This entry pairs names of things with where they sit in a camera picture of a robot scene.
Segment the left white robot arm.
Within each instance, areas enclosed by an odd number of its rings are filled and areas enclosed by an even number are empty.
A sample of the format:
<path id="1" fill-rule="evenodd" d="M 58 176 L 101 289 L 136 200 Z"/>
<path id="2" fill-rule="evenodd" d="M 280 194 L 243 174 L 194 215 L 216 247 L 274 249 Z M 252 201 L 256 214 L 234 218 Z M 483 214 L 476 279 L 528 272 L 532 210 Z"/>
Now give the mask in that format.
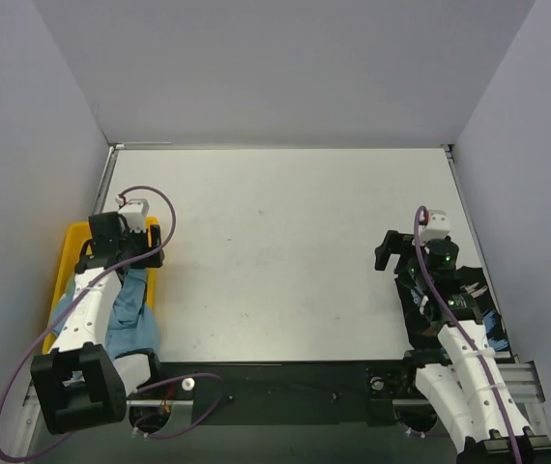
<path id="1" fill-rule="evenodd" d="M 152 348 L 104 347 L 113 305 L 131 271 L 163 263 L 160 227 L 137 206 L 88 219 L 90 238 L 74 267 L 72 311 L 47 353 L 33 358 L 32 382 L 48 431 L 54 435 L 121 421 L 135 392 L 153 398 L 165 375 Z"/>

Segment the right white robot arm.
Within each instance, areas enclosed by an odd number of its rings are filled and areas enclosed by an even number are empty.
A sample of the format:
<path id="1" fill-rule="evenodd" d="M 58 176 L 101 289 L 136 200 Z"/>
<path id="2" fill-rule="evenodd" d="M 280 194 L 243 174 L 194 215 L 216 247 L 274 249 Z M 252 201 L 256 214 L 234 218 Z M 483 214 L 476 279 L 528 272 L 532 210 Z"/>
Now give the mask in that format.
<path id="1" fill-rule="evenodd" d="M 419 436 L 442 422 L 459 463 L 550 463 L 550 438 L 532 429 L 496 361 L 508 340 L 483 271 L 458 266 L 458 253 L 449 236 L 416 247 L 395 230 L 375 249 L 378 271 L 398 259 L 394 283 L 412 346 L 394 391 L 429 403 L 426 413 L 395 415 Z"/>

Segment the light blue t-shirt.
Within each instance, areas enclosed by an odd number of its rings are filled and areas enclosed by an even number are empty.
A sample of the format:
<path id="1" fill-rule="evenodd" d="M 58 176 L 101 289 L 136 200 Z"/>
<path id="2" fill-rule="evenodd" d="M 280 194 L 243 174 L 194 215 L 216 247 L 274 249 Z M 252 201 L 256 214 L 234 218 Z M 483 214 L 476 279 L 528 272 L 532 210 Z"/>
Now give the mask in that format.
<path id="1" fill-rule="evenodd" d="M 145 302 L 146 270 L 131 269 L 124 277 L 115 272 L 100 276 L 101 268 L 73 276 L 66 294 L 53 309 L 52 348 L 69 352 L 87 343 L 100 345 L 124 375 L 130 363 L 146 352 L 157 353 L 160 331 Z"/>

